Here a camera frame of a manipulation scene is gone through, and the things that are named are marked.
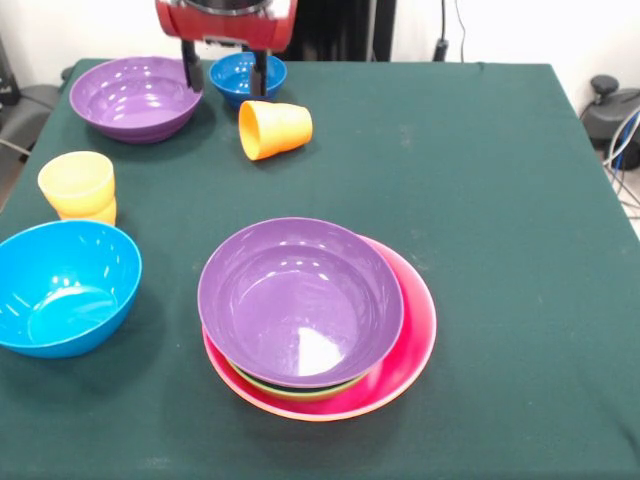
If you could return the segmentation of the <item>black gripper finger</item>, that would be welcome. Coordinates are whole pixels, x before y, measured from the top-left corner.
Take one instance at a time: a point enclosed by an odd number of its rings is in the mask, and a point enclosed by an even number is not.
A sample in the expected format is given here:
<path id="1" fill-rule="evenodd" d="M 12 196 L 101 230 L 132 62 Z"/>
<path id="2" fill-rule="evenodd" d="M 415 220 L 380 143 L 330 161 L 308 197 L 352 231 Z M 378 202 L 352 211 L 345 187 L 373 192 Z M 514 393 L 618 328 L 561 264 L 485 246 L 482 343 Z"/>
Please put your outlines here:
<path id="1" fill-rule="evenodd" d="M 256 50 L 253 52 L 254 64 L 251 71 L 251 95 L 265 98 L 267 95 L 268 52 Z"/>
<path id="2" fill-rule="evenodd" d="M 201 93 L 204 88 L 203 71 L 192 41 L 181 41 L 181 55 L 187 86 L 195 93 Z"/>

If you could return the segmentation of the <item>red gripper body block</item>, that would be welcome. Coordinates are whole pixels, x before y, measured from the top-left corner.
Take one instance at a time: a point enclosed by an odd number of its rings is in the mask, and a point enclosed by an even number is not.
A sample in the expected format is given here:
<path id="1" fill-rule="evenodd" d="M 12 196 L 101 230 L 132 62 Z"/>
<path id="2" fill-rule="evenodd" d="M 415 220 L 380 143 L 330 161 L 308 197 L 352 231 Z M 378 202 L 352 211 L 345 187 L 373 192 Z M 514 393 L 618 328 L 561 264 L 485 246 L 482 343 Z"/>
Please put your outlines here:
<path id="1" fill-rule="evenodd" d="M 192 42 L 243 45 L 281 52 L 288 46 L 295 1 L 157 1 L 162 30 Z"/>

